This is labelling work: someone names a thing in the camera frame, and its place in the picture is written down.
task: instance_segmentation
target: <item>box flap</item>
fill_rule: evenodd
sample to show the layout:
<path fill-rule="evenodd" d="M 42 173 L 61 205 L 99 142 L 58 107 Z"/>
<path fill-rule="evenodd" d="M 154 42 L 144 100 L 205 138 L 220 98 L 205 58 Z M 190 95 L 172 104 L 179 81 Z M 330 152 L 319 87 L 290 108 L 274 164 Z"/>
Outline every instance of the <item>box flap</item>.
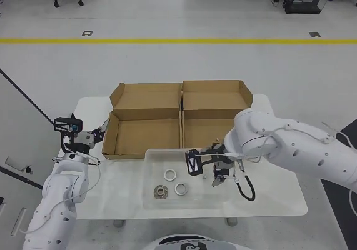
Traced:
<path fill-rule="evenodd" d="M 121 120 L 176 119 L 181 104 L 181 83 L 120 83 L 110 95 L 110 101 Z"/>
<path fill-rule="evenodd" d="M 253 95 L 243 81 L 184 81 L 185 119 L 233 119 L 250 108 Z"/>
<path fill-rule="evenodd" d="M 119 119 L 110 112 L 109 114 L 109 124 L 104 134 L 103 148 L 102 152 L 106 154 L 114 154 L 116 150 L 116 141 L 119 127 Z"/>

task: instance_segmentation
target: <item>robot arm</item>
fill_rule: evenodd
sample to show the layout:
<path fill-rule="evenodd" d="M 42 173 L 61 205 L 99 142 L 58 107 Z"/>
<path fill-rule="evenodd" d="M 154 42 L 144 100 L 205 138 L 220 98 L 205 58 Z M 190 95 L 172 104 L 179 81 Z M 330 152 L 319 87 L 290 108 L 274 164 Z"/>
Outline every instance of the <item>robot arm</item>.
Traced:
<path fill-rule="evenodd" d="M 308 174 L 357 193 L 357 150 L 316 127 L 246 109 L 234 119 L 224 139 L 225 154 Z"/>
<path fill-rule="evenodd" d="M 42 201 L 35 209 L 24 241 L 24 250 L 32 249 L 66 249 L 76 222 L 77 203 L 85 200 L 90 189 L 88 178 L 89 155 L 94 145 L 103 140 L 108 121 L 93 130 L 82 131 L 82 121 L 59 117 L 54 120 L 54 130 L 61 132 L 63 157 L 56 157 L 58 164 L 53 173 L 45 180 Z M 73 171 L 77 174 L 64 174 Z"/>

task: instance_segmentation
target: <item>open cardboard box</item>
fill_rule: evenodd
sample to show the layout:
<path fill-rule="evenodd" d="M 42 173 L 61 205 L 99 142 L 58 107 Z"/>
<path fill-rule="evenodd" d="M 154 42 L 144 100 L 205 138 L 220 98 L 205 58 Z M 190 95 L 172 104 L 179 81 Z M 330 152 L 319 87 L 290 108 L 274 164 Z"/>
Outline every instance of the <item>open cardboard box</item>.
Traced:
<path fill-rule="evenodd" d="M 210 147 L 234 127 L 234 117 L 250 108 L 253 95 L 243 81 L 183 82 L 183 148 Z"/>
<path fill-rule="evenodd" d="M 181 83 L 120 83 L 110 101 L 106 158 L 141 159 L 149 148 L 182 146 Z"/>

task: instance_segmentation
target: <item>clear plastic tray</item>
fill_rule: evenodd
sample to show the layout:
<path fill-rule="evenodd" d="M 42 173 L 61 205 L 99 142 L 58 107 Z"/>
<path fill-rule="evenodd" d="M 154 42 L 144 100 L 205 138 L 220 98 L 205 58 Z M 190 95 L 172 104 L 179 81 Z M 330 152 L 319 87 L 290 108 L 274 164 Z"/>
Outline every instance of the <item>clear plastic tray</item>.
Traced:
<path fill-rule="evenodd" d="M 204 166 L 204 173 L 190 176 L 185 162 L 185 149 L 148 149 L 145 154 L 143 205 L 145 209 L 219 209 L 226 200 L 221 187 L 212 187 L 213 165 Z M 177 173 L 174 181 L 164 179 L 164 172 L 174 169 Z M 177 183 L 185 183 L 188 192 L 178 196 Z M 166 199 L 156 199 L 153 191 L 156 186 L 168 188 Z"/>

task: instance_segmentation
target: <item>gray floor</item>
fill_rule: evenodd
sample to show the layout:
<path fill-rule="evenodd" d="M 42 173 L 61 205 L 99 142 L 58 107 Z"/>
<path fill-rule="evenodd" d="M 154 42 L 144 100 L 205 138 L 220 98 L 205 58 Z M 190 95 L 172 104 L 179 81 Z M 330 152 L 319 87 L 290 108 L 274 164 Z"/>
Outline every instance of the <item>gray floor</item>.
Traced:
<path fill-rule="evenodd" d="M 329 2 L 319 16 L 285 15 L 269 0 L 5 1 L 0 38 L 357 38 L 357 8 Z M 266 94 L 277 116 L 342 129 L 357 118 L 357 45 L 0 44 L 0 66 L 51 117 L 120 82 L 242 79 Z M 346 249 L 318 179 L 298 175 L 309 211 L 301 217 L 78 221 L 69 249 L 141 249 L 196 233 L 262 249 Z"/>

